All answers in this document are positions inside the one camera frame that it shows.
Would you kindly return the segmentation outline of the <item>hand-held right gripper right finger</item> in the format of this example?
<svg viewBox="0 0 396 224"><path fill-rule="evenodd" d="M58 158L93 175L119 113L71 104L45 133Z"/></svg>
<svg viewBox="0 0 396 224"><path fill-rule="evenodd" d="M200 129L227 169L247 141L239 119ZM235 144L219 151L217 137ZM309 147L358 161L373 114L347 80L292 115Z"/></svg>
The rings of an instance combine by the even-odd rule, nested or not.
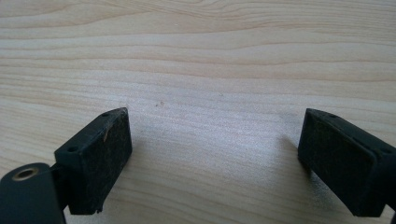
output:
<svg viewBox="0 0 396 224"><path fill-rule="evenodd" d="M298 159L357 217L396 216L396 147L334 114L308 108Z"/></svg>

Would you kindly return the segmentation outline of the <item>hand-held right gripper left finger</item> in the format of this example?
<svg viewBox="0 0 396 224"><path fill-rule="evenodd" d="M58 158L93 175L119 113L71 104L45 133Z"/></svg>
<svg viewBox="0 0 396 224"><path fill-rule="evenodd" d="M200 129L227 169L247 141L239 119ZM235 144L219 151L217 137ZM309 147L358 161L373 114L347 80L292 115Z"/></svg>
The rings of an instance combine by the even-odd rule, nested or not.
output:
<svg viewBox="0 0 396 224"><path fill-rule="evenodd" d="M100 213L133 151L128 110L99 115L55 152L58 200L73 215Z"/></svg>

